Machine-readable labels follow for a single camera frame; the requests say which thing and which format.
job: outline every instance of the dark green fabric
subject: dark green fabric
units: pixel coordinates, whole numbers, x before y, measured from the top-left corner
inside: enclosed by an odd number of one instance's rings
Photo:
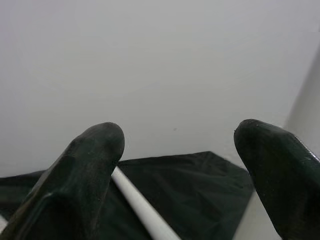
[[[118,166],[183,240],[232,240],[253,192],[244,169],[212,152],[127,160]],[[40,175],[0,179],[0,214],[9,218]],[[6,198],[12,189],[15,194]],[[101,216],[100,240],[151,240],[113,181]]]

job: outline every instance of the white wall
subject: white wall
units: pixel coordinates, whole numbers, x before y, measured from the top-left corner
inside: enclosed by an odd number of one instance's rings
[[[320,51],[304,83],[285,128],[320,156]]]
[[[316,0],[4,0],[0,176],[47,168],[118,123],[123,159],[212,150],[242,166],[246,118],[282,126],[319,44]]]

